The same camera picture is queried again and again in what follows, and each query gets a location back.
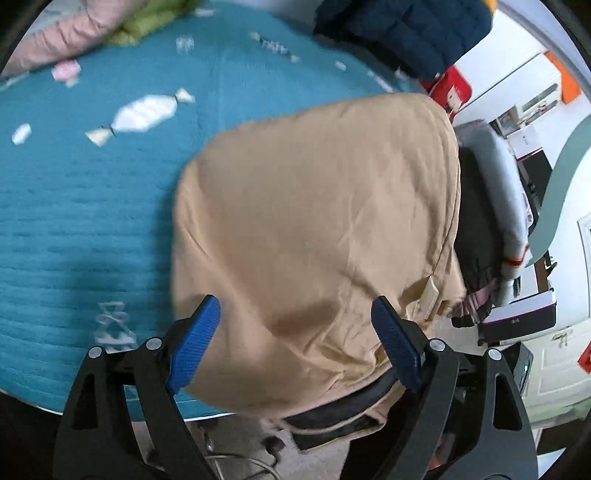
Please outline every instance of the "navy blue jacket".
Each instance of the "navy blue jacket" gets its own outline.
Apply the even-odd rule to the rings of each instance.
[[[315,32],[360,44],[386,64],[431,80],[491,27],[492,13],[482,0],[325,0]]]

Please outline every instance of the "white door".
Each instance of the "white door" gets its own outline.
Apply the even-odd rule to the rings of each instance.
[[[554,417],[591,397],[591,375],[577,361],[591,341],[591,319],[525,343],[534,363],[524,394],[531,420]]]

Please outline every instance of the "teal blanket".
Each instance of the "teal blanket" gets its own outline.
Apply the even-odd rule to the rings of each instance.
[[[218,132],[388,89],[266,12],[203,8],[213,15],[79,58],[73,87],[45,69],[0,92],[0,389],[15,397],[62,411],[105,315],[139,343],[168,329],[176,183]],[[179,89],[194,102],[145,132],[114,131],[102,146],[85,135],[115,130],[135,100]],[[17,145],[24,124],[31,133]],[[185,418],[218,413],[184,393],[177,403]],[[129,405],[140,419],[132,391]]]

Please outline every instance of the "blue gripper pad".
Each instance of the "blue gripper pad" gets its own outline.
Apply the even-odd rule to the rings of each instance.
[[[193,325],[170,359],[166,386],[171,393],[177,394],[193,379],[220,323],[220,315],[220,302],[213,295],[206,296],[199,304]]]
[[[404,331],[402,320],[385,297],[378,297],[371,306],[371,323],[397,373],[400,383],[413,392],[423,386],[421,353]]]

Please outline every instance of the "red box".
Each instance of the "red box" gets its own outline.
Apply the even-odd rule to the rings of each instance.
[[[587,348],[579,358],[579,365],[588,374],[591,374],[591,343],[587,345]]]

